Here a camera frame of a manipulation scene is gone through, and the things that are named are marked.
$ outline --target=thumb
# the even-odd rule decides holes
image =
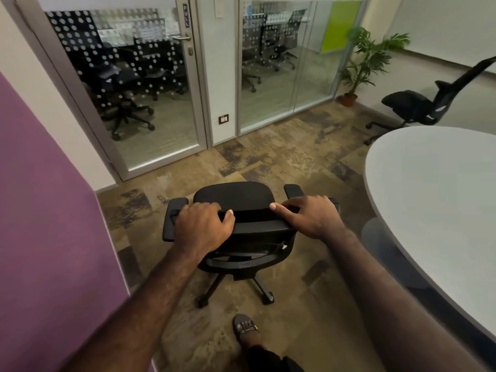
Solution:
[[[224,220],[222,221],[222,226],[224,227],[224,230],[228,233],[228,235],[232,234],[233,228],[234,228],[234,221],[236,220],[236,217],[234,216],[234,213],[231,209],[226,211],[226,215],[224,216]]]
[[[295,214],[292,211],[288,210],[287,208],[285,208],[281,204],[278,204],[275,202],[272,202],[270,204],[269,208],[270,208],[270,210],[272,210],[277,215],[279,215],[280,217],[282,217],[284,220],[286,220],[287,222],[289,222],[291,224],[293,224],[293,222],[295,221],[295,219],[298,215],[298,214]]]

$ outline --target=wall switch plate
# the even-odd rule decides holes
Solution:
[[[214,0],[215,18],[224,18],[224,0]]]
[[[219,124],[224,124],[229,121],[229,114],[219,116]]]

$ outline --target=foot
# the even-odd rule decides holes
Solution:
[[[244,349],[248,350],[253,346],[264,346],[262,336],[251,318],[245,314],[238,314],[232,322],[236,338]]]

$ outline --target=hand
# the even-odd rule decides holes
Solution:
[[[216,202],[185,205],[174,226],[174,244],[191,250],[200,260],[219,248],[230,237],[235,220],[233,211],[228,210],[221,222],[217,214],[219,210],[220,205]]]
[[[285,206],[298,206],[297,214]],[[328,239],[341,235],[346,227],[334,204],[325,196],[293,197],[282,204],[271,203],[270,209],[303,235],[312,239]]]

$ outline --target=purple wall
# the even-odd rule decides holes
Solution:
[[[127,291],[95,194],[1,74],[0,115],[0,371],[53,372]]]

